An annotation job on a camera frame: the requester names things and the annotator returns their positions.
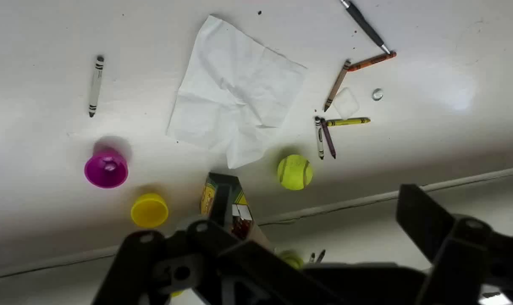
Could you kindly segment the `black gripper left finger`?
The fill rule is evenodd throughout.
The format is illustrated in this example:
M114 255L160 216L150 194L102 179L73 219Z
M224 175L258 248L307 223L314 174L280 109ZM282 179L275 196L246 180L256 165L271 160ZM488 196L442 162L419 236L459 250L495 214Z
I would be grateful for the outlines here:
M178 289L194 289L207 305L346 305L322 280L212 219L172 236L128 235L92 305L170 305Z

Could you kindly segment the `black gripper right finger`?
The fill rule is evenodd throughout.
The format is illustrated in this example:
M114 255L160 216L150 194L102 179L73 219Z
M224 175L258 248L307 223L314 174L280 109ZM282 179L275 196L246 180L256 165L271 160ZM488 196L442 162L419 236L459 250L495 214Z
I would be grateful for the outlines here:
M419 184L400 186L397 221L432 262L417 305L478 305L485 284L513 302L513 235L451 213Z

